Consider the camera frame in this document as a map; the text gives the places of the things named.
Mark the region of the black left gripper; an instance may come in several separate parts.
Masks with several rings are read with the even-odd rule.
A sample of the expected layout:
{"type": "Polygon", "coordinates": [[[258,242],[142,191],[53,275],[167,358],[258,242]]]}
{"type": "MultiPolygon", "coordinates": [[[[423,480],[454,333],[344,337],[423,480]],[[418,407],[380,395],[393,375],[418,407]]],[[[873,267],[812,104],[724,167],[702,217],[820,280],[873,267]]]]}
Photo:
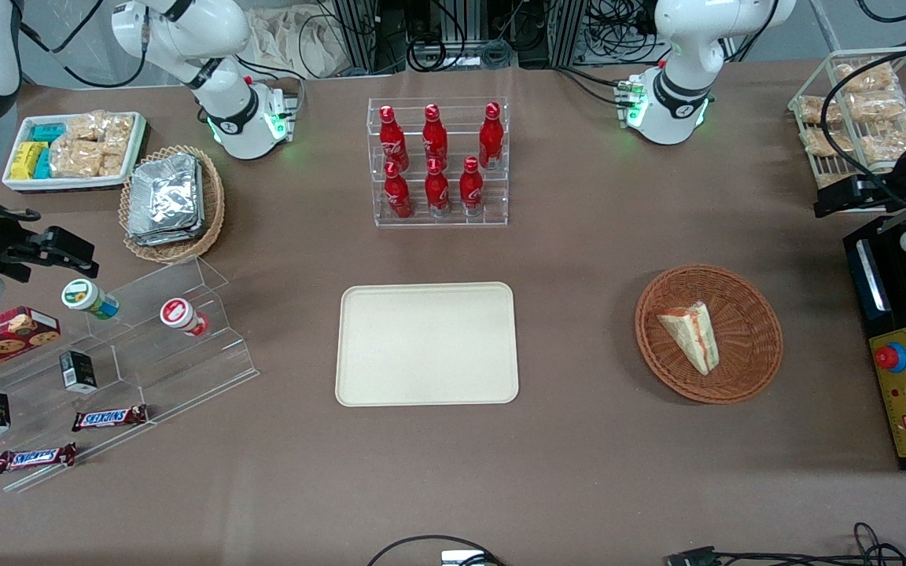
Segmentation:
{"type": "MultiPolygon", "coordinates": [[[[881,214],[890,211],[885,200],[876,198],[890,198],[888,191],[882,189],[878,177],[852,177],[853,196],[844,194],[823,194],[817,196],[813,203],[813,214],[818,219],[826,218],[842,212],[858,212],[858,214],[881,214]]],[[[883,183],[890,189],[893,197],[903,208],[906,208],[906,166],[895,166],[891,172],[883,175],[883,183]]]]}

